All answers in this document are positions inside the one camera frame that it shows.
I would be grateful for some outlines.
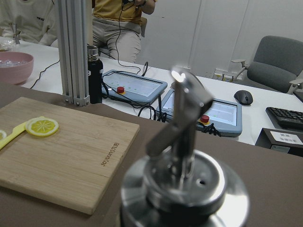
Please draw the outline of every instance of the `printed label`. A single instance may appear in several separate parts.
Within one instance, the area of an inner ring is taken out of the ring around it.
[[[111,149],[109,150],[108,154],[106,155],[105,159],[100,163],[102,166],[105,167],[107,163],[109,163],[110,157],[116,152],[116,149],[118,148],[119,143],[114,143]]]
[[[38,20],[44,21],[44,18],[41,18],[41,17],[37,17],[37,19],[38,19]]]
[[[277,132],[277,131],[270,131],[270,133],[272,134],[274,139],[278,142],[303,145],[302,141],[299,139],[297,135],[284,133],[284,132]]]

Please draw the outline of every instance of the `white wall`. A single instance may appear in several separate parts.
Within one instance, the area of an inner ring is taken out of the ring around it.
[[[199,76],[238,71],[260,39],[280,35],[303,41],[303,0],[158,0],[148,18],[137,63],[190,67]]]

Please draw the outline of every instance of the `person's hand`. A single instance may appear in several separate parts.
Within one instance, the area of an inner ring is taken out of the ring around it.
[[[145,3],[145,0],[134,0],[135,6],[143,5]]]
[[[135,6],[141,7],[142,12],[152,14],[155,10],[155,0],[134,0]]]

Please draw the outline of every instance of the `black water bottle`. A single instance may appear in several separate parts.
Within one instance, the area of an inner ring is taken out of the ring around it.
[[[87,46],[90,103],[102,103],[103,63],[98,58],[98,47]]]

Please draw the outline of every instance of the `pink bowl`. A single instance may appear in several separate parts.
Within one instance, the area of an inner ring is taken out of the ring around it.
[[[0,61],[25,61],[16,66],[0,67],[0,81],[10,84],[19,84],[32,74],[34,57],[21,52],[0,52]]]

